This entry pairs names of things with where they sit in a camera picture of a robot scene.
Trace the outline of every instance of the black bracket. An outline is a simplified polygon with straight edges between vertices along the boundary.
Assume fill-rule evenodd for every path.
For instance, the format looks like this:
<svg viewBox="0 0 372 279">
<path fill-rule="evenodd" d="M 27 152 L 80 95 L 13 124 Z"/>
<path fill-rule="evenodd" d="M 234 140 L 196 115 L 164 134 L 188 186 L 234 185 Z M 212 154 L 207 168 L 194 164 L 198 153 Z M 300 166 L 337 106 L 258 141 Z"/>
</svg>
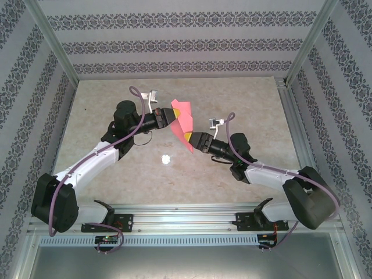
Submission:
<svg viewBox="0 0 372 279">
<path fill-rule="evenodd" d="M 258 234 L 257 240 L 260 243 L 258 246 L 259 249 L 268 249 L 275 247 L 278 242 L 278 235 L 277 234 Z"/>
<path fill-rule="evenodd" d="M 113 223 L 110 225 L 118 228 L 123 233 L 131 233 L 133 227 L 133 214 L 114 214 Z M 81 225 L 82 233 L 116 233 L 115 230 L 93 226 L 88 224 Z"/>
<path fill-rule="evenodd" d="M 264 200 L 253 212 L 236 213 L 235 216 L 237 220 L 231 223 L 237 226 L 238 231 L 274 231 L 275 225 L 277 226 L 277 231 L 288 231 L 289 226 L 287 222 L 270 222 L 262 213 L 264 205 L 271 200 L 272 198 Z"/>
</svg>

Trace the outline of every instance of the cable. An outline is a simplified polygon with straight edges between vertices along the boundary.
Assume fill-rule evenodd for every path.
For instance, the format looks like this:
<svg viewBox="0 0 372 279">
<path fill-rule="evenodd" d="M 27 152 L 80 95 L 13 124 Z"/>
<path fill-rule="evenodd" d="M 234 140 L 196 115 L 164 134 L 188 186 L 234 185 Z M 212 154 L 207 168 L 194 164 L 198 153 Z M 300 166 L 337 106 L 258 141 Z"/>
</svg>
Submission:
<svg viewBox="0 0 372 279">
<path fill-rule="evenodd" d="M 99 224 L 99 223 L 87 223 L 87 224 L 88 224 L 88 225 L 91 225 L 91 226 L 98 226 L 98 227 L 110 228 L 111 230 L 115 230 L 115 231 L 117 231 L 118 236 L 121 237 L 121 240 L 120 240 L 119 245 L 116 246 L 116 247 L 114 247 L 114 248 L 112 248 L 112 249 L 109 250 L 109 251 L 102 251 L 102 250 L 99 250 L 100 245 L 103 243 L 103 242 L 100 242 L 100 243 L 97 245 L 97 251 L 98 251 L 99 254 L 100 254 L 100 253 L 104 253 L 105 255 L 107 255 L 107 254 L 110 254 L 110 253 L 115 252 L 115 251 L 118 250 L 121 246 L 123 246 L 123 244 L 124 244 L 124 234 L 123 234 L 123 232 L 120 231 L 118 228 L 116 228 L 116 227 L 112 227 L 112 226 L 109 226 L 109 225 L 105 225 L 105 224 Z"/>
<path fill-rule="evenodd" d="M 273 233 L 273 235 L 275 235 L 274 242 L 276 242 L 278 240 L 278 225 L 277 225 L 277 223 L 274 223 L 274 233 Z"/>
<path fill-rule="evenodd" d="M 232 119 L 234 119 L 234 118 L 235 118 L 235 113 L 234 112 L 230 112 L 230 114 L 227 116 L 227 119 L 226 119 L 226 135 L 227 135 L 228 144 L 229 144 L 232 152 L 236 155 L 236 157 L 238 157 L 240 160 L 242 160 L 244 163 L 246 163 L 246 164 L 248 164 L 250 166 L 259 167 L 259 168 L 263 168 L 263 169 L 267 169 L 267 170 L 272 170 L 272 171 L 276 171 L 278 173 L 288 174 L 290 176 L 294 176 L 294 177 L 300 178 L 303 181 L 306 181 L 306 182 L 309 182 L 309 183 L 313 184 L 314 186 L 316 186 L 316 187 L 320 188 L 322 191 L 324 191 L 332 199 L 332 201 L 333 201 L 333 203 L 335 205 L 335 212 L 328 218 L 328 220 L 331 220 L 331 219 L 335 218 L 338 215 L 338 212 L 339 212 L 338 201 L 337 201 L 336 197 L 326 187 L 324 187 L 323 185 L 321 185 L 318 182 L 315 182 L 315 181 L 313 181 L 313 180 L 311 180 L 311 179 L 309 179 L 309 178 L 307 178 L 305 176 L 302 176 L 302 175 L 297 174 L 297 173 L 293 173 L 291 171 L 286 171 L 286 170 L 277 169 L 276 167 L 270 167 L 270 166 L 260 165 L 260 164 L 256 164 L 256 163 L 251 163 L 251 162 L 245 160 L 242 156 L 240 156 L 238 154 L 238 152 L 234 149 L 233 143 L 231 142 L 231 139 L 230 139 L 229 124 L 230 124 L 230 121 Z"/>
<path fill-rule="evenodd" d="M 148 144 L 149 142 L 151 142 L 151 140 L 152 140 L 152 131 L 150 131 L 150 133 L 151 133 L 151 137 L 150 137 L 150 139 L 149 139 L 148 142 L 146 142 L 144 144 L 136 144 L 136 143 L 134 143 L 134 145 L 136 145 L 136 146 L 144 146 L 144 145 Z"/>
<path fill-rule="evenodd" d="M 136 126 L 136 128 L 133 130 L 133 132 L 131 132 L 129 135 L 125 136 L 124 138 L 108 145 L 108 146 L 105 146 L 103 148 L 101 148 L 100 150 L 98 150 L 96 153 L 92 153 L 92 154 L 89 154 L 87 157 L 85 157 L 84 159 L 82 159 L 81 161 L 79 161 L 68 173 L 65 174 L 65 176 L 61 179 L 60 183 L 58 184 L 56 190 L 54 191 L 54 194 L 53 194 L 53 198 L 52 198 L 52 202 L 51 202 L 51 209 L 49 211 L 49 219 L 48 219 L 48 231 L 49 231 L 49 235 L 51 237 L 54 237 L 57 233 L 57 231 L 53 231 L 53 215 L 54 215 L 54 207 L 55 207 L 55 203 L 56 203 L 56 200 L 57 200 L 57 196 L 58 196 L 58 192 L 59 190 L 62 188 L 63 184 L 65 183 L 65 181 L 71 176 L 71 174 L 73 174 L 82 164 L 84 164 L 87 160 L 89 160 L 90 158 L 92 158 L 93 156 L 96 156 L 96 154 L 99 154 L 103 151 L 105 151 L 106 149 L 110 148 L 110 147 L 113 147 L 123 141 L 126 141 L 127 139 L 129 139 L 130 137 L 132 137 L 133 135 L 135 135 L 135 133 L 141 128 L 144 120 L 145 120 L 145 101 L 140 93 L 140 91 L 135 88 L 134 86 L 130 86 L 129 87 L 129 91 L 136 97 L 139 97 L 139 99 L 141 100 L 141 105 L 142 105 L 142 116 L 141 116 L 141 120 L 139 121 L 138 125 Z M 112 227 L 112 226 L 108 226 L 109 228 L 113 229 L 113 230 L 116 230 L 116 228 Z"/>
<path fill-rule="evenodd" d="M 274 247 L 272 247 L 272 249 L 277 249 L 283 243 L 287 242 L 288 241 L 288 237 L 292 234 L 292 232 L 294 230 L 296 230 L 297 225 L 298 225 L 298 221 L 296 221 L 296 223 L 293 225 L 293 227 L 290 229 L 290 231 L 284 236 L 284 238 L 277 245 L 275 245 Z"/>
</svg>

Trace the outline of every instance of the table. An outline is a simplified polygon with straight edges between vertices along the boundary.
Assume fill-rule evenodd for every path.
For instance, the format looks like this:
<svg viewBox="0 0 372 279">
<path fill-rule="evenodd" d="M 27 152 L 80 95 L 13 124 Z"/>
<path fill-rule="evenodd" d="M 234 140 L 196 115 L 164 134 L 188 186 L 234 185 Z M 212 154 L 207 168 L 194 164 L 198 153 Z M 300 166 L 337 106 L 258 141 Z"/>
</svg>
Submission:
<svg viewBox="0 0 372 279">
<path fill-rule="evenodd" d="M 209 118 L 226 118 L 233 111 L 237 116 L 231 122 L 231 132 L 245 133 L 254 158 L 285 169 L 299 168 L 274 78 L 162 78 L 80 81 L 55 173 L 71 166 L 99 142 L 120 101 L 132 100 L 141 111 L 139 99 L 128 91 L 131 85 L 141 92 L 159 91 L 159 102 L 153 108 L 170 107 L 173 99 L 190 101 L 194 131 L 213 134 Z M 137 135 L 135 142 L 147 142 L 149 137 Z M 217 138 L 227 140 L 224 128 Z M 168 164 L 162 162 L 163 155 L 169 156 Z M 149 144 L 134 146 L 122 160 L 97 175 L 78 199 L 121 205 L 285 199 L 280 191 L 236 181 L 228 168 L 198 150 L 192 154 L 164 128 L 153 132 Z"/>
</svg>

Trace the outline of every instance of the marble surface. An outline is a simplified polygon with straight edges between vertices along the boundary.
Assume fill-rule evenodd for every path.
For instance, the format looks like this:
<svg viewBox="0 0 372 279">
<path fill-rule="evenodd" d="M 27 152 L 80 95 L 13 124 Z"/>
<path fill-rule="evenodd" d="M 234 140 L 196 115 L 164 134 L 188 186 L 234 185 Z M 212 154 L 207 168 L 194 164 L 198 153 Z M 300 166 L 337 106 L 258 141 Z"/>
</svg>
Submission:
<svg viewBox="0 0 372 279">
<path fill-rule="evenodd" d="M 55 173 L 71 166 L 98 143 L 120 101 L 132 100 L 141 111 L 139 99 L 128 91 L 130 85 L 141 92 L 158 90 L 159 102 L 153 108 L 170 107 L 174 98 L 190 101 L 194 131 L 213 134 L 209 118 L 226 118 L 233 111 L 237 116 L 231 122 L 231 132 L 245 133 L 253 157 L 272 166 L 299 167 L 272 77 L 172 78 L 81 81 Z M 149 137 L 137 135 L 135 142 L 144 143 Z M 224 128 L 217 138 L 227 140 Z M 164 155 L 170 158 L 168 164 L 162 162 Z M 78 199 L 149 205 L 260 202 L 268 197 L 285 197 L 262 185 L 237 182 L 228 168 L 198 150 L 192 154 L 169 128 L 164 128 L 153 132 L 148 145 L 134 146 L 122 160 L 98 174 Z"/>
</svg>

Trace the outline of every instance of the patterned wallpaper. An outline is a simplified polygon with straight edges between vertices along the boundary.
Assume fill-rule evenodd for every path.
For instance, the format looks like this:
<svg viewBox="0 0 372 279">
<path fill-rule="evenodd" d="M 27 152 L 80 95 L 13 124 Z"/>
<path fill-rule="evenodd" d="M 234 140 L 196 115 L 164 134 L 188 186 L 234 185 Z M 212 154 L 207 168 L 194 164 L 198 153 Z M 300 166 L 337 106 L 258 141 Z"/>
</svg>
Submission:
<svg viewBox="0 0 372 279">
<path fill-rule="evenodd" d="M 80 79 L 285 77 L 323 2 L 39 1 Z"/>
<path fill-rule="evenodd" d="M 75 93 L 20 0 L 0 0 L 0 279 L 9 276 L 38 176 L 50 173 Z"/>
<path fill-rule="evenodd" d="M 292 84 L 317 167 L 343 205 L 362 278 L 372 278 L 371 7 L 340 1 Z"/>
</svg>

